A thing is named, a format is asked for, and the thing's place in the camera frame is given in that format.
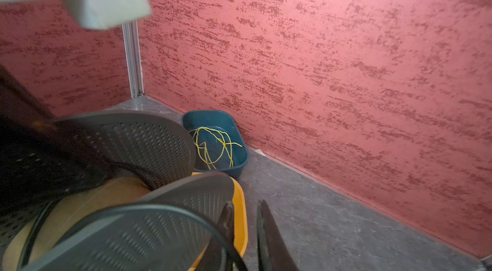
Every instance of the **yellow cord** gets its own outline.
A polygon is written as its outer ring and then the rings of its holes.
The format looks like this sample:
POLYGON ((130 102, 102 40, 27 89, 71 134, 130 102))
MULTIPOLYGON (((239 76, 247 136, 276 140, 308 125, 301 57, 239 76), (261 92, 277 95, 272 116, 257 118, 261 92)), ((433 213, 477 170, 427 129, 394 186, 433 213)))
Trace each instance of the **yellow cord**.
POLYGON ((212 129, 212 128, 207 128, 207 127, 200 127, 200 128, 197 128, 197 129, 193 129, 191 131, 189 131, 190 133, 193 132, 193 135, 191 136, 193 138, 193 143, 195 144, 196 146, 196 149, 198 150, 198 156, 200 157, 200 159, 202 159, 203 162, 205 162, 207 164, 207 167, 209 169, 210 168, 210 165, 212 165, 212 167, 214 169, 217 169, 215 167, 215 163, 218 162, 218 160, 220 160, 220 158, 222 158, 222 156, 224 155, 224 150, 225 152, 227 153, 227 156, 229 157, 229 159, 231 160, 229 162, 229 167, 233 167, 234 166, 234 161, 232 160, 232 145, 237 145, 239 147, 243 147, 242 145, 239 145, 238 143, 235 143, 235 142, 232 142, 231 141, 231 137, 227 134, 227 132, 224 132, 224 131, 220 131, 220 130, 217 130, 217 129, 212 129), (215 161, 212 161, 212 158, 210 157, 209 155, 209 151, 207 149, 207 143, 206 142, 202 142, 202 143, 198 143, 198 136, 200 135, 200 130, 205 130, 206 132, 212 134, 216 140, 218 140, 221 144, 222 144, 222 152, 220 153, 220 156, 215 160, 215 161), (222 139, 219 139, 215 133, 213 132, 218 132, 220 134, 220 137, 222 139), (227 136, 227 138, 229 139, 229 142, 227 143, 225 138, 224 138, 224 134, 227 136), (203 149, 204 150, 204 157, 205 159, 202 157, 202 154, 200 153, 200 150, 203 149))

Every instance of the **floor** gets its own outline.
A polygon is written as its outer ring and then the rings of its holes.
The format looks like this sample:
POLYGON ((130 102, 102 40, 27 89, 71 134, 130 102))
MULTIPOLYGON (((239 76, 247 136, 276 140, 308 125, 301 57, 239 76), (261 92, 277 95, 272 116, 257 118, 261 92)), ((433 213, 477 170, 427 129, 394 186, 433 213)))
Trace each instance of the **floor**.
MULTIPOLYGON (((128 108, 181 115, 148 96, 128 108)), ((246 199, 249 244, 244 260, 258 270, 256 204, 266 200, 300 270, 483 271, 480 263, 250 150, 239 180, 246 199)))

